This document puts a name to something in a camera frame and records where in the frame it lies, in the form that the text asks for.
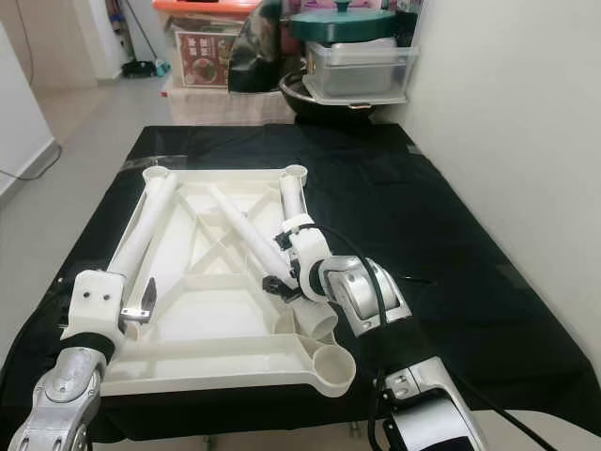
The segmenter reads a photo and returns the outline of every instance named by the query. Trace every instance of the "white tube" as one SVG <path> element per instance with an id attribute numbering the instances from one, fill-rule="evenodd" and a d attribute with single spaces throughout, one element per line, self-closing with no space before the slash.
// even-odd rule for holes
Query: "white tube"
<path id="1" fill-rule="evenodd" d="M 299 284 L 290 275 L 290 268 L 280 253 L 254 228 L 246 216 L 225 197 L 219 188 L 210 183 L 207 185 L 207 190 L 268 274 L 275 275 L 290 288 L 296 288 Z"/>
<path id="2" fill-rule="evenodd" d="M 289 304 L 303 335 L 319 340 L 331 333 L 338 323 L 336 312 L 327 303 L 315 303 L 305 297 Z"/>
<path id="3" fill-rule="evenodd" d="M 126 279 L 136 274 L 144 251 L 148 247 L 162 213 L 165 211 L 177 186 L 177 176 L 166 172 L 166 177 L 155 176 L 146 179 L 146 200 L 140 217 L 129 237 L 123 241 L 107 272 L 122 274 Z"/>
<path id="4" fill-rule="evenodd" d="M 284 217 L 293 218 L 306 211 L 301 200 L 301 180 L 295 176 L 283 176 L 280 178 L 280 190 L 284 201 Z"/>

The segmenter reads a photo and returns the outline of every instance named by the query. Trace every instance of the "black tablecloth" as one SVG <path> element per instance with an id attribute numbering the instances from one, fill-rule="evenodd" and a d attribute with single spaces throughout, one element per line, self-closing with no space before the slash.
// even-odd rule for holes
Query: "black tablecloth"
<path id="1" fill-rule="evenodd" d="M 129 160 L 181 156 L 173 161 L 189 169 L 306 166 L 305 196 L 316 223 L 345 233 L 397 278 L 445 362 L 506 409 L 547 412 L 601 434 L 601 393 L 591 364 L 408 143 L 395 125 L 147 127 Z M 6 437 L 27 415 L 36 380 L 54 364 L 69 280 L 83 268 L 106 267 L 143 190 L 141 171 L 116 176 L 57 274 L 65 281 L 53 283 L 15 340 L 0 393 Z M 358 362 L 358 376 L 342 397 L 326 398 L 306 385 L 106 397 L 91 434 L 110 442 L 364 419 L 371 375 L 344 320 L 336 336 Z M 473 409 L 484 407 L 464 395 Z"/>

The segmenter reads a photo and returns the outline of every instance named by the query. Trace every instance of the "black cloth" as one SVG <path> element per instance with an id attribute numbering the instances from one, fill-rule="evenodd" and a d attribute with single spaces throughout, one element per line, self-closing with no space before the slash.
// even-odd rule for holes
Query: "black cloth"
<path id="1" fill-rule="evenodd" d="M 588 359 L 408 143 L 395 125 L 147 127 L 129 159 L 184 155 L 189 169 L 306 166 L 316 223 L 347 235 L 396 278 L 445 363 L 503 408 L 547 412 L 601 434 L 601 393 Z M 141 170 L 116 176 L 57 275 L 63 283 L 53 283 L 15 340 L 0 393 L 7 437 L 28 414 L 36 380 L 54 364 L 69 281 L 108 264 L 143 190 Z M 364 419 L 373 375 L 347 323 L 339 323 L 337 339 L 358 362 L 342 397 L 305 385 L 106 397 L 90 433 L 111 442 Z M 464 396 L 473 409 L 485 407 Z"/>

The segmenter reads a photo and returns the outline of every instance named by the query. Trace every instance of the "green pot lid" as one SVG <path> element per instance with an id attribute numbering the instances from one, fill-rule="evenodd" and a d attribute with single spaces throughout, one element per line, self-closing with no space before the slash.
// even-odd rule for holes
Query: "green pot lid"
<path id="1" fill-rule="evenodd" d="M 336 9 L 295 14 L 290 18 L 295 39 L 315 42 L 360 42 L 389 38 L 396 32 L 396 16 L 382 9 L 348 10 L 350 0 L 334 0 Z"/>

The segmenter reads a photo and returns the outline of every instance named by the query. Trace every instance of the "floor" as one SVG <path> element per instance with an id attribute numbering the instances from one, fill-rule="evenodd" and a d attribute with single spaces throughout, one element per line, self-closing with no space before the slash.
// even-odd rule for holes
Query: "floor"
<path id="1" fill-rule="evenodd" d="M 146 125 L 170 124 L 163 80 L 124 80 L 114 86 L 63 93 L 38 93 L 42 110 L 63 158 L 39 180 L 27 183 L 0 211 L 0 362 L 21 324 L 41 299 L 56 269 L 83 230 L 110 185 L 115 172 Z M 601 449 L 601 439 L 563 420 L 537 412 L 519 412 L 520 419 L 560 450 Z M 542 449 L 493 412 L 475 417 L 490 450 Z M 213 449 L 290 451 L 367 450 L 365 427 L 351 438 L 348 425 L 294 431 L 224 434 Z M 99 444 L 100 451 L 193 451 L 204 448 L 202 437 L 152 443 Z"/>

